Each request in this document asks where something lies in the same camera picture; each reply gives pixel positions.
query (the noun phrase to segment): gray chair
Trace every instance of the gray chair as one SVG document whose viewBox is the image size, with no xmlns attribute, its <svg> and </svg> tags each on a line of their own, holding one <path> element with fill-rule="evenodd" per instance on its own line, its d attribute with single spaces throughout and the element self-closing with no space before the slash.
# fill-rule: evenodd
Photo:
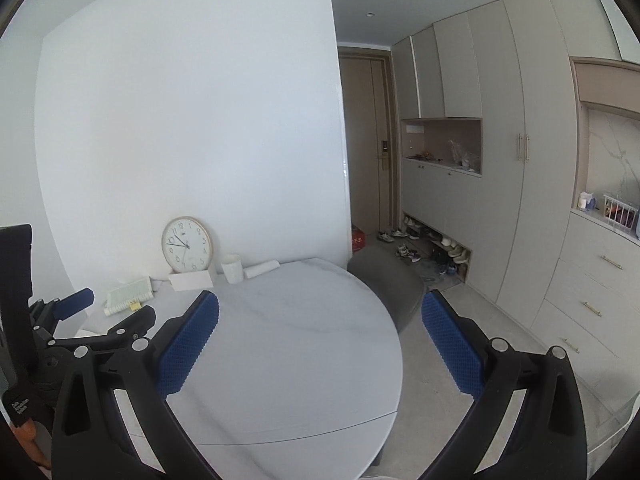
<svg viewBox="0 0 640 480">
<path fill-rule="evenodd" d="M 347 270 L 364 282 L 384 304 L 398 333 L 422 304 L 424 282 L 410 267 L 378 246 L 353 255 Z"/>
</svg>

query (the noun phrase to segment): wall clock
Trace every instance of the wall clock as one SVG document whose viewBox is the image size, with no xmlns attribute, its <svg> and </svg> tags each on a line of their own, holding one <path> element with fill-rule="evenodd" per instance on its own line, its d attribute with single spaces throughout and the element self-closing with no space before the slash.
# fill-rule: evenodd
<svg viewBox="0 0 640 480">
<path fill-rule="evenodd" d="M 200 222 L 190 216 L 181 216 L 164 228 L 162 253 L 175 272 L 195 272 L 209 268 L 213 246 Z"/>
</svg>

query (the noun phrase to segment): tissue box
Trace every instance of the tissue box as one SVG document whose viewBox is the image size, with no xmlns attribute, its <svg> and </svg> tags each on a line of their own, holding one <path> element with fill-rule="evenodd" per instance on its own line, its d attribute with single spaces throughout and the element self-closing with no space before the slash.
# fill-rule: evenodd
<svg viewBox="0 0 640 480">
<path fill-rule="evenodd" d="M 216 267 L 210 266 L 208 270 L 198 270 L 197 272 L 172 272 L 169 274 L 169 281 L 174 290 L 195 290 L 196 288 L 211 288 L 216 283 Z"/>
</svg>

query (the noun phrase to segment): blue foam pad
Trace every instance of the blue foam pad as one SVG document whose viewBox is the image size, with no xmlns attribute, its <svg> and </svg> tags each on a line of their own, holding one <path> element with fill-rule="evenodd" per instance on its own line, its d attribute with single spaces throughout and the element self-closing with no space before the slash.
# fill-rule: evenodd
<svg viewBox="0 0 640 480">
<path fill-rule="evenodd" d="M 478 400 L 484 389 L 482 361 L 432 292 L 425 294 L 422 299 L 422 323 L 458 389 Z"/>
<path fill-rule="evenodd" d="M 218 298 L 209 293 L 182 324 L 158 361 L 156 390 L 163 399 L 180 391 L 219 317 Z"/>
<path fill-rule="evenodd" d="M 67 296 L 64 300 L 60 300 L 53 308 L 53 317 L 58 321 L 63 321 L 73 314 L 77 314 L 81 310 L 94 304 L 94 292 L 90 288 L 79 290 L 71 296 Z"/>
</svg>

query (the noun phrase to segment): gold cabinet handle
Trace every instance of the gold cabinet handle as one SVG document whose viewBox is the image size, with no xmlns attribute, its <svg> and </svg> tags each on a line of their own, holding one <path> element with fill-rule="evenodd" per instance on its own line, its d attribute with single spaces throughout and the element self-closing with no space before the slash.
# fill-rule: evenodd
<svg viewBox="0 0 640 480">
<path fill-rule="evenodd" d="M 571 350 L 573 350 L 575 353 L 579 354 L 580 353 L 580 349 L 577 346 L 573 346 L 571 343 L 569 343 L 568 339 L 565 339 L 564 337 L 562 338 L 562 341 L 564 342 L 565 345 L 567 345 Z"/>
<path fill-rule="evenodd" d="M 614 261 L 613 261 L 613 260 L 611 260 L 610 258 L 607 258 L 607 257 L 606 257 L 606 255 L 604 255 L 604 254 L 603 254 L 603 255 L 601 256 L 601 258 L 602 258 L 604 261 L 609 262 L 611 265 L 613 265 L 613 266 L 615 266 L 615 267 L 619 268 L 620 270 L 625 270 L 625 267 L 623 267 L 623 266 L 622 266 L 622 265 L 620 265 L 620 264 L 617 264 L 616 262 L 614 262 Z"/>
<path fill-rule="evenodd" d="M 583 301 L 582 304 L 589 310 L 591 310 L 596 316 L 602 317 L 601 311 L 599 311 L 597 308 L 592 307 L 587 301 Z"/>
</svg>

